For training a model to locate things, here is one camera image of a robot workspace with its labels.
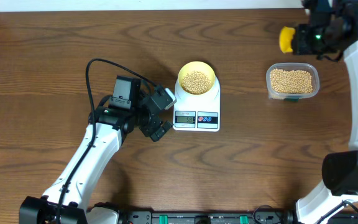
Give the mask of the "yellow measuring scoop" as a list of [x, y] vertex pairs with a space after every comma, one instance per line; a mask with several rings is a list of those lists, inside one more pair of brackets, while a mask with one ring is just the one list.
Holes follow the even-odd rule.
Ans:
[[295, 28], [292, 27], [283, 27], [281, 29], [279, 35], [279, 47], [284, 54], [293, 52], [291, 42], [294, 38], [295, 32]]

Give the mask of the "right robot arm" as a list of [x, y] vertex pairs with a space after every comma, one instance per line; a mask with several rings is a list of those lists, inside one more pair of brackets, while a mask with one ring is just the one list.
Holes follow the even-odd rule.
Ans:
[[352, 129], [349, 149], [328, 154], [323, 161], [321, 182], [300, 198], [286, 223], [327, 223], [347, 206], [358, 202], [358, 1], [303, 1], [309, 21], [298, 25], [289, 37], [280, 37], [282, 52], [315, 55], [334, 62], [343, 60], [351, 90]]

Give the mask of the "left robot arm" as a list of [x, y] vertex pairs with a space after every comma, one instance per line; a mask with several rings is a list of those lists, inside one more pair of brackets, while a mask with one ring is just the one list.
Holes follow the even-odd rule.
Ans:
[[115, 87], [89, 115], [83, 140], [59, 178], [40, 198], [27, 197], [19, 209], [20, 223], [118, 223], [112, 208], [89, 209], [91, 194], [112, 156], [126, 136], [139, 128], [158, 141], [172, 127], [159, 114], [176, 103], [168, 88], [160, 85], [153, 93], [139, 86]]

